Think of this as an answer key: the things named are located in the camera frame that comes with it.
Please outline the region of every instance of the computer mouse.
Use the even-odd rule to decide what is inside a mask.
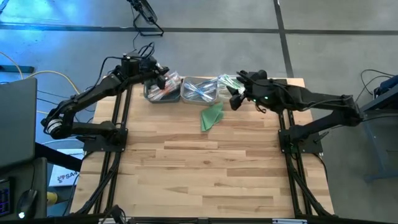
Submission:
[[[34,205],[37,197],[37,190],[27,190],[19,197],[17,204],[17,216],[20,219],[33,218],[35,216]]]

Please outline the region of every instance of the desk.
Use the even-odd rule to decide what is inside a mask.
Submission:
[[[288,83],[304,86],[301,78]],[[98,102],[95,123],[111,119],[114,100]],[[205,108],[151,104],[142,86],[133,87],[114,204],[135,217],[293,217],[277,115],[262,114],[247,101],[232,111],[226,102],[223,120],[201,133]],[[312,121],[309,111],[294,116],[297,124]],[[98,185],[103,157],[96,152],[84,160],[71,211],[81,208]],[[333,213],[322,164],[311,154],[303,155],[303,164],[308,187]],[[304,211],[301,190],[297,192]]]

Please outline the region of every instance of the black cable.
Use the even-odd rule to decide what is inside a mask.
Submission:
[[[256,103],[256,110],[261,113],[267,113],[267,110],[265,108],[260,108],[258,103]]]
[[[389,76],[387,76],[387,75],[379,75],[379,76],[376,76],[376,77],[372,78],[370,81],[368,81],[368,83],[367,83],[366,85],[364,85],[362,91],[359,93],[358,97],[355,99],[355,103],[359,100],[359,97],[362,95],[363,91],[365,91],[365,89],[367,89],[368,85],[369,85],[373,80],[375,80],[375,79],[377,79],[377,78],[380,78],[380,77],[391,78],[391,77],[389,77]]]
[[[100,82],[101,77],[102,77],[102,71],[104,70],[105,62],[106,62],[108,59],[110,59],[110,58],[112,58],[112,59],[120,59],[120,60],[123,59],[123,58],[121,58],[121,57],[113,57],[113,56],[106,57],[106,58],[102,61],[101,69],[99,70],[99,75],[98,75],[97,80],[95,81],[95,84],[94,84],[88,91],[84,91],[81,95],[79,95],[79,98],[83,98],[84,96],[86,96],[87,94],[89,94],[91,91],[94,90],[94,87],[95,87],[96,85],[98,85],[98,83]]]
[[[109,211],[105,214],[105,217],[102,219],[100,224],[104,224],[105,220],[107,219],[107,217],[113,212],[114,207],[112,207],[111,209],[109,209]]]
[[[71,189],[71,192],[70,192],[70,195],[69,195],[68,204],[67,204],[67,207],[65,208],[65,211],[63,211],[62,216],[65,216],[65,214],[67,213],[68,208],[69,208],[69,206],[70,206],[70,203],[72,202],[72,197],[73,197],[73,195],[75,194],[75,190],[76,190],[76,187],[74,187],[74,186],[75,186],[75,184],[76,184],[76,180],[77,180],[77,178],[79,177],[79,175],[80,175],[80,174],[78,174],[78,175],[75,177],[75,181],[73,181],[72,189]]]
[[[132,8],[132,4],[130,4],[130,8],[131,8],[131,12],[132,12],[132,19],[134,20],[136,18],[136,15],[134,14],[134,9]],[[132,40],[132,47],[133,47],[133,52],[135,52],[136,49],[136,39],[139,35],[139,32],[137,32],[137,35],[135,36],[135,38]]]
[[[35,164],[33,164],[33,162],[31,164],[32,164],[32,167],[33,167],[33,174],[32,174],[32,182],[30,183],[30,189],[32,190],[33,189],[33,183],[34,183],[34,180],[35,180],[36,167],[35,167]]]
[[[126,217],[126,213],[124,212],[124,210],[123,209],[121,209],[120,208],[120,210],[122,211],[122,213],[123,213],[123,217],[124,217],[124,223],[127,223],[127,217]]]
[[[58,105],[58,103],[54,103],[54,102],[51,102],[51,101],[49,101],[49,100],[43,100],[43,99],[41,99],[41,98],[36,98],[36,99],[41,100],[41,101],[44,101],[44,102],[47,102],[47,103],[51,103],[51,104],[53,104],[53,105]]]
[[[386,73],[386,72],[380,72],[379,70],[375,70],[375,69],[365,69],[365,70],[363,70],[361,72],[361,74],[359,74],[359,76],[361,77],[362,84],[365,86],[366,91],[368,91],[368,93],[370,95],[373,95],[373,94],[368,90],[368,88],[365,85],[365,82],[363,81],[363,73],[365,73],[365,72],[377,72],[377,73],[380,73],[380,74],[383,74],[383,75],[387,75],[387,76],[390,76],[390,77],[394,77],[395,76],[393,74],[389,74],[389,73]]]
[[[326,181],[329,182],[329,179],[328,179],[328,171],[327,171],[327,169],[326,169],[325,162],[323,161],[323,159],[322,159],[318,154],[313,153],[313,155],[316,156],[316,157],[319,159],[319,161],[321,161],[321,163],[322,163],[322,165],[323,165],[323,168],[324,168],[324,170],[325,170]]]
[[[297,111],[303,112],[303,111],[309,110],[309,109],[313,108],[314,106],[319,105],[319,104],[322,104],[322,103],[332,103],[332,102],[347,101],[347,100],[349,100],[349,99],[352,99],[352,97],[353,97],[353,96],[349,96],[349,97],[347,97],[347,98],[342,98],[342,99],[319,101],[319,102],[316,102],[316,103],[311,104],[310,106],[308,106],[308,107],[306,107],[306,108],[304,108],[304,109],[300,109],[300,110],[297,110]]]
[[[76,116],[76,115],[75,115],[75,118],[76,118],[77,122],[80,122],[80,120],[77,118],[77,116]]]
[[[37,91],[38,91],[38,92],[41,92],[41,93],[48,94],[48,95],[57,96],[57,97],[61,97],[61,98],[64,98],[64,99],[69,99],[69,97],[66,97],[66,96],[60,96],[60,95],[57,95],[57,94],[48,93],[48,92],[46,92],[46,91],[41,91],[41,90],[37,90]]]

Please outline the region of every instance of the metal bracket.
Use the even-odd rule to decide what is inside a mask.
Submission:
[[[288,218],[273,218],[273,224],[307,224],[306,220],[288,219]]]
[[[93,136],[90,138],[79,136],[77,139],[85,143],[83,150],[87,152],[123,152],[126,148],[128,129],[119,129],[120,143],[115,145],[103,136]]]
[[[309,135],[308,138],[300,141],[295,147],[289,140],[289,130],[279,130],[279,145],[282,153],[297,153],[300,151],[301,153],[322,153],[322,143],[321,137],[318,133]]]

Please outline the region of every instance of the yellow cable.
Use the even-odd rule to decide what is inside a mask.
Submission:
[[[66,79],[68,80],[68,82],[72,85],[72,87],[75,89],[75,91],[77,92],[77,94],[80,94],[79,90],[77,89],[76,85],[72,82],[72,80],[70,80],[69,77],[67,77],[66,75],[64,75],[64,74],[62,74],[62,73],[60,73],[60,72],[51,71],[51,70],[40,71],[40,72],[35,72],[35,73],[29,75],[29,76],[26,77],[26,78],[31,78],[31,77],[33,77],[33,76],[35,76],[35,75],[38,75],[38,74],[41,74],[41,73],[54,73],[54,74],[63,76],[63,77],[66,78]]]
[[[23,76],[23,74],[22,74],[21,68],[19,68],[18,64],[17,64],[12,58],[8,57],[5,53],[0,52],[0,54],[4,55],[6,58],[8,58],[8,59],[17,67],[18,72],[19,72],[19,74],[21,75],[21,79],[24,79],[24,76]],[[54,74],[63,76],[64,78],[66,78],[66,79],[68,80],[68,82],[71,84],[71,86],[73,87],[73,89],[75,89],[75,91],[77,92],[77,94],[80,94],[78,88],[77,88],[76,85],[72,82],[72,80],[70,80],[70,78],[69,78],[68,76],[66,76],[66,75],[64,75],[64,74],[62,74],[62,73],[60,73],[60,72],[51,71],[51,70],[40,71],[40,72],[35,72],[35,73],[29,75],[29,76],[26,77],[26,78],[31,78],[31,77],[33,77],[33,76],[35,76],[35,75],[38,75],[38,74],[41,74],[41,73],[54,73]],[[47,112],[43,112],[43,111],[36,111],[36,112],[42,113],[42,114],[48,114]]]
[[[0,54],[4,55],[6,58],[8,58],[8,59],[15,65],[15,67],[17,67],[18,72],[19,72],[19,74],[21,75],[21,79],[24,79],[24,76],[22,75],[22,71],[21,71],[21,69],[19,68],[18,64],[17,64],[13,59],[11,59],[10,57],[8,57],[5,53],[0,52]]]

